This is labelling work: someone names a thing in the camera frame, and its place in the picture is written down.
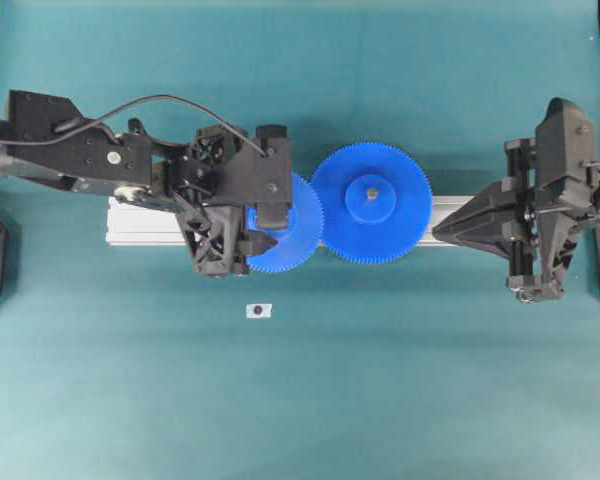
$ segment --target blue gear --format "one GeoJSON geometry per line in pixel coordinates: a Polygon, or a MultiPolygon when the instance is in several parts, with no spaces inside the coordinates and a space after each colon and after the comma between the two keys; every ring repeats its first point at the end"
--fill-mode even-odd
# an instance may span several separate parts
{"type": "Polygon", "coordinates": [[[286,272],[306,262],[318,248],[324,228],[324,214],[318,195],[297,173],[291,184],[293,208],[289,210],[289,227],[285,230],[263,230],[257,227],[256,210],[247,212],[247,227],[275,238],[278,244],[262,255],[247,257],[254,270],[267,273],[286,272]]]}
{"type": "Polygon", "coordinates": [[[387,263],[418,243],[431,218],[426,175],[406,153],[381,143],[332,153],[311,185],[324,209],[325,245],[354,263],[387,263]]]}

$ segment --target screw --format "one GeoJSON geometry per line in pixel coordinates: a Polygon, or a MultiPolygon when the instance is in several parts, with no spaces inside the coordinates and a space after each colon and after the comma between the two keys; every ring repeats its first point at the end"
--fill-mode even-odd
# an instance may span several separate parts
{"type": "Polygon", "coordinates": [[[368,188],[367,189],[367,200],[369,200],[370,202],[373,202],[376,198],[378,198],[379,193],[380,192],[375,187],[368,188]]]}
{"type": "Polygon", "coordinates": [[[119,165],[120,162],[122,161],[122,156],[118,152],[111,151],[111,152],[107,153],[107,161],[111,165],[119,165]]]}

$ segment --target small sticker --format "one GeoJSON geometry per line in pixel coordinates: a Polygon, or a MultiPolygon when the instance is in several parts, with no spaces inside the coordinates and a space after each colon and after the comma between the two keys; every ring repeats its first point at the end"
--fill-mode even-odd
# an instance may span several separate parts
{"type": "Polygon", "coordinates": [[[271,318],[273,305],[270,303],[250,303],[247,305],[247,318],[271,318]]]}

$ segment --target gear teeth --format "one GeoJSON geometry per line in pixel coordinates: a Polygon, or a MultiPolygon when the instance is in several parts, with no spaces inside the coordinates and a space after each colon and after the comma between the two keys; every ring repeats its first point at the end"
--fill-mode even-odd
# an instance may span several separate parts
{"type": "MultiPolygon", "coordinates": [[[[324,233],[324,209],[322,208],[322,203],[320,202],[320,197],[318,196],[315,189],[311,186],[311,184],[295,172],[293,173],[293,180],[295,182],[299,182],[304,187],[306,187],[306,190],[304,190],[304,193],[301,193],[300,195],[305,195],[305,196],[311,197],[310,199],[305,197],[305,199],[311,203],[311,207],[314,210],[314,212],[312,212],[311,218],[313,218],[314,222],[315,222],[313,225],[317,226],[317,231],[311,232],[311,235],[315,236],[315,242],[314,242],[315,244],[313,246],[313,249],[307,249],[306,251],[303,251],[303,253],[301,255],[297,256],[296,258],[293,258],[292,260],[289,260],[287,263],[285,263],[285,262],[276,263],[273,261],[265,261],[263,258],[261,259],[260,257],[263,257],[264,255],[266,255],[267,252],[265,252],[265,254],[263,254],[261,256],[248,257],[247,263],[248,263],[249,267],[254,271],[262,272],[262,273],[283,273],[283,272],[287,272],[289,270],[293,270],[294,268],[299,267],[304,262],[309,260],[309,258],[311,258],[311,256],[314,254],[314,252],[318,248],[318,245],[320,244],[320,239],[322,238],[322,235],[324,233]]],[[[297,187],[297,185],[295,185],[293,188],[294,195],[295,195],[295,192],[299,190],[296,187],[297,187]]],[[[304,223],[304,225],[306,225],[306,220],[305,220],[305,222],[302,222],[299,225],[297,225],[296,228],[303,228],[304,227],[303,223],[304,223]]],[[[299,235],[298,230],[294,230],[294,232],[288,238],[292,238],[293,235],[296,235],[296,236],[299,235]]],[[[271,249],[271,251],[278,249],[278,248],[283,248],[284,246],[285,245],[276,245],[275,247],[273,247],[271,249]]]]}
{"type": "MultiPolygon", "coordinates": [[[[426,233],[426,228],[429,225],[430,221],[431,221],[431,215],[433,213],[433,208],[431,205],[432,202],[432,190],[431,190],[431,183],[429,181],[429,177],[427,176],[427,174],[424,172],[424,170],[422,169],[422,167],[420,167],[420,165],[413,159],[413,157],[411,157],[411,155],[407,154],[406,152],[403,152],[402,150],[392,146],[392,145],[385,145],[382,143],[376,143],[376,142],[359,142],[359,143],[354,143],[351,145],[346,145],[344,147],[341,147],[337,150],[335,150],[334,152],[332,152],[315,170],[313,177],[312,177],[312,185],[314,184],[316,178],[319,178],[320,175],[322,174],[322,172],[325,169],[328,168],[334,168],[331,164],[333,163],[333,158],[338,158],[339,155],[341,155],[344,151],[350,151],[350,150],[355,150],[356,148],[359,147],[372,147],[372,149],[376,149],[378,150],[378,153],[385,153],[387,151],[393,151],[395,152],[397,155],[401,156],[401,157],[406,157],[407,160],[409,160],[410,162],[413,163],[413,165],[417,168],[417,170],[422,174],[422,179],[418,179],[418,180],[424,180],[423,184],[426,185],[426,190],[428,193],[428,197],[430,198],[430,206],[429,206],[429,214],[428,214],[428,218],[426,219],[426,224],[423,228],[423,231],[420,232],[419,235],[414,235],[412,238],[409,239],[409,241],[407,241],[402,248],[400,248],[399,250],[397,250],[395,253],[392,253],[390,255],[365,255],[365,256],[361,256],[361,255],[357,255],[354,254],[352,252],[347,251],[347,249],[343,249],[342,247],[337,247],[335,245],[332,244],[332,242],[328,242],[327,239],[324,238],[323,236],[323,243],[324,245],[327,247],[327,249],[329,251],[331,251],[334,255],[342,258],[343,260],[346,260],[348,262],[351,263],[356,263],[356,264],[361,264],[361,265],[377,265],[377,264],[383,264],[383,263],[390,263],[390,262],[394,262],[398,259],[400,259],[401,257],[405,256],[406,254],[408,254],[411,250],[413,250],[413,248],[417,245],[417,243],[420,241],[420,239],[422,238],[422,236],[424,235],[424,233],[426,233]]],[[[356,157],[352,157],[351,161],[353,163],[356,162],[355,160],[356,157]]],[[[365,165],[361,164],[359,170],[361,172],[364,171],[365,165]]],[[[321,201],[323,202],[327,202],[327,201],[332,201],[331,198],[329,198],[329,200],[325,200],[324,198],[320,198],[321,201]]]]}

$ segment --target teal tabletop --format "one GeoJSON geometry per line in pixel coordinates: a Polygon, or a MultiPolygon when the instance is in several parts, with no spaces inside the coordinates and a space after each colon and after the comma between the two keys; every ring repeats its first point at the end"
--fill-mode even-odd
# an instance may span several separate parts
{"type": "MultiPolygon", "coordinates": [[[[377,141],[435,195],[472,195],[555,96],[600,151],[596,3],[3,1],[0,118],[10,89],[89,117],[170,93],[252,133],[288,125],[305,178],[377,141]]],[[[177,141],[210,124],[164,103],[109,124],[131,115],[177,141]]],[[[522,305],[505,261],[451,247],[210,280],[182,247],[108,246],[106,212],[0,181],[0,480],[600,479],[589,235],[565,298],[522,305]],[[245,318],[258,302],[271,318],[245,318]]]]}

